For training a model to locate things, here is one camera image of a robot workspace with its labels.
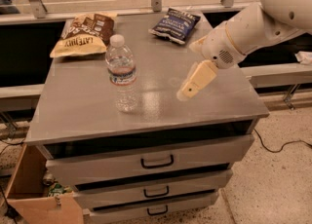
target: brown box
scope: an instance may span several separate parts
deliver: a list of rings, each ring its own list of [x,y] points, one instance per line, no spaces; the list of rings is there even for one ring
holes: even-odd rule
[[[83,224],[83,212],[72,194],[60,195],[60,205],[54,197],[46,197],[42,184],[46,159],[34,146],[23,144],[6,197],[8,203],[29,224]]]

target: white bottle cap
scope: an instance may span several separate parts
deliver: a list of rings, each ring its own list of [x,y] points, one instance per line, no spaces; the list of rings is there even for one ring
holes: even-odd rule
[[[114,48],[120,48],[124,46],[125,38],[121,34],[115,34],[110,37],[110,45]]]

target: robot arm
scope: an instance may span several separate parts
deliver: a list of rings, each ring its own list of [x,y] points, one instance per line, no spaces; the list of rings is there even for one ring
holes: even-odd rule
[[[190,45],[206,60],[192,67],[178,99],[193,97],[214,79],[218,69],[232,67],[257,49],[312,33],[312,0],[260,1]]]

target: cabinet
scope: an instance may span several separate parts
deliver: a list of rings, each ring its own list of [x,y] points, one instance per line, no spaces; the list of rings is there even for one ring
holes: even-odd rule
[[[211,29],[202,16],[189,43]],[[162,14],[120,16],[136,57],[139,108],[114,107],[103,56],[53,61],[26,138],[96,223],[213,205],[268,110],[239,68],[186,102],[176,92],[201,58],[148,33]]]

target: speckled floor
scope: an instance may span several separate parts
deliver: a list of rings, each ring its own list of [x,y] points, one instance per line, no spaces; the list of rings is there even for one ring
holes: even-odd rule
[[[267,147],[278,150],[288,141],[312,143],[312,93],[298,93],[291,111],[281,95],[262,96],[270,116],[260,120],[256,130]],[[1,138],[6,134],[3,126]],[[242,162],[233,166],[234,175],[213,206],[175,212],[161,217],[135,219],[118,224],[310,224],[312,223],[312,150],[304,144],[291,144],[280,153],[266,151],[256,134],[255,142]],[[0,152],[5,147],[0,144]],[[0,156],[0,168],[15,165],[20,147],[9,147]],[[1,178],[6,187],[9,178]],[[14,223],[2,217],[0,223]],[[85,224],[93,222],[85,216]]]

